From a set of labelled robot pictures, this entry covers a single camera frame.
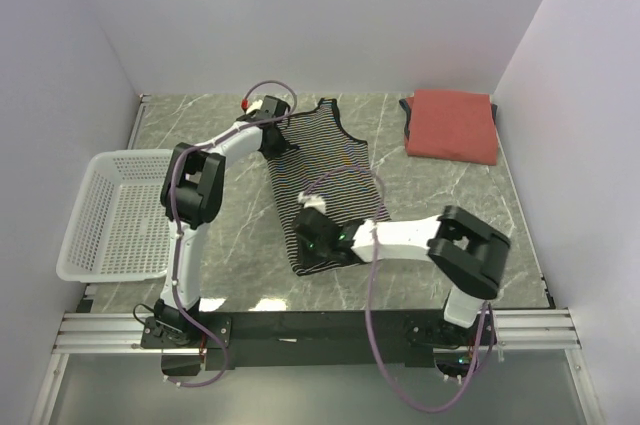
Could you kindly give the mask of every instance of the marble tabletop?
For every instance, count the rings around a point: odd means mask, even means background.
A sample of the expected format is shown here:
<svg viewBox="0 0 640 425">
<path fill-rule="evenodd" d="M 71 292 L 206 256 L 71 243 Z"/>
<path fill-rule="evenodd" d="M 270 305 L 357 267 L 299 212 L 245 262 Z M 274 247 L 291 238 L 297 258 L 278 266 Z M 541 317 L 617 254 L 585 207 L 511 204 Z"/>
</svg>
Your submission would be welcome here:
<svg viewBox="0 0 640 425">
<path fill-rule="evenodd" d="M 290 97 L 279 95 L 290 102 Z M 502 151 L 493 167 L 408 157 L 398 100 L 406 94 L 302 94 L 298 110 L 321 97 L 337 97 L 342 124 L 367 140 L 372 168 L 387 185 L 393 219 L 437 215 L 460 205 L 511 237 L 512 247 L 498 308 L 546 308 L 549 302 Z M 134 148 L 173 148 L 226 130 L 241 114 L 238 95 L 145 97 Z M 368 265 L 298 277 L 287 261 L 264 159 L 252 154 L 227 170 L 222 209 L 213 222 L 201 268 L 203 310 L 359 310 L 364 307 Z M 130 312 L 153 305 L 164 280 L 97 286 L 92 312 Z M 427 262 L 383 262 L 377 278 L 377 308 L 439 308 L 449 280 Z"/>
</svg>

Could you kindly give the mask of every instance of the gray floor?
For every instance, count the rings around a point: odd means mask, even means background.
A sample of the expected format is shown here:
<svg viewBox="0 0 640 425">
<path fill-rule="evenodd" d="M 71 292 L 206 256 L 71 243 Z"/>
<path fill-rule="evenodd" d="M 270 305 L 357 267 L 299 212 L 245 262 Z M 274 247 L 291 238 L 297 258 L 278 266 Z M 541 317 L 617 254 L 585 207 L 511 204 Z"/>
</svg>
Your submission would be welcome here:
<svg viewBox="0 0 640 425">
<path fill-rule="evenodd" d="M 300 97 L 299 110 L 315 107 L 320 94 Z M 373 168 L 387 184 L 392 218 L 412 220 L 460 205 L 509 235 L 513 245 L 498 308 L 549 306 L 504 155 L 498 165 L 408 157 L 404 151 L 401 94 L 339 95 L 342 123 L 369 142 Z M 240 115 L 237 95 L 152 96 L 134 148 L 172 148 L 224 131 Z M 258 153 L 227 171 L 222 210 L 214 221 L 202 262 L 207 309 L 349 310 L 365 303 L 368 266 L 298 277 L 287 262 L 266 165 Z M 130 312 L 152 305 L 163 280 L 102 284 L 93 312 Z M 439 308 L 450 283 L 432 264 L 388 261 L 378 275 L 378 308 Z"/>
<path fill-rule="evenodd" d="M 163 383 L 158 356 L 72 355 L 52 424 L 479 424 L 584 425 L 562 351 L 507 353 L 491 363 L 458 404 L 425 415 L 401 402 L 375 365 L 240 368 L 201 389 Z M 427 406 L 457 391 L 435 369 L 389 366 Z M 201 374 L 209 378 L 213 372 Z"/>
</svg>

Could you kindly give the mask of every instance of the white plastic basket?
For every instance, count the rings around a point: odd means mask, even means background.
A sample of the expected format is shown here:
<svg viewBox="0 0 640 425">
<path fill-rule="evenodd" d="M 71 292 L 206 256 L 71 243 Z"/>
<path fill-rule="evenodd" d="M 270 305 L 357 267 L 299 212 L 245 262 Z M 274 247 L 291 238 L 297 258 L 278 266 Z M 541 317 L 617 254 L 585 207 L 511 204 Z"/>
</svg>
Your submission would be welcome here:
<svg viewBox="0 0 640 425">
<path fill-rule="evenodd" d="M 125 282 L 163 277 L 169 222 L 160 204 L 171 150 L 122 150 L 89 162 L 56 271 L 63 280 Z"/>
</svg>

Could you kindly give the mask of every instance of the folded garment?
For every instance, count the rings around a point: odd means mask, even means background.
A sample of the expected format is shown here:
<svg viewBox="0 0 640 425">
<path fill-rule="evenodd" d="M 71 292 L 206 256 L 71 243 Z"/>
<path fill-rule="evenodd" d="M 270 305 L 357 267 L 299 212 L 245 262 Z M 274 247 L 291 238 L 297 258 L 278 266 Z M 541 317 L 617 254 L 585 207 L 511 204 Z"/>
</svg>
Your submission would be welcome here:
<svg viewBox="0 0 640 425">
<path fill-rule="evenodd" d="M 453 90 L 416 90 L 400 100 L 407 113 L 408 155 L 495 165 L 498 137 L 489 95 Z"/>
</svg>

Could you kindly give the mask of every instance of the white wall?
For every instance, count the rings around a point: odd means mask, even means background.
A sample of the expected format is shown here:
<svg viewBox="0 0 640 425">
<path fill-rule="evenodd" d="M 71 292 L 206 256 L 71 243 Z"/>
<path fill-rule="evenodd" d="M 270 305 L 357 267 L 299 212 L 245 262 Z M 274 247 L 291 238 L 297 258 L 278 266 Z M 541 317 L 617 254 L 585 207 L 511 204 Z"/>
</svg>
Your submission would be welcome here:
<svg viewBox="0 0 640 425">
<path fill-rule="evenodd" d="M 492 92 L 541 0 L 92 0 L 145 93 Z"/>
<path fill-rule="evenodd" d="M 640 413 L 640 0 L 544 0 L 495 93 L 537 252 L 612 424 Z"/>
<path fill-rule="evenodd" d="M 23 424 L 79 297 L 55 263 L 80 179 L 126 145 L 137 98 L 83 0 L 0 9 L 0 421 Z"/>
</svg>

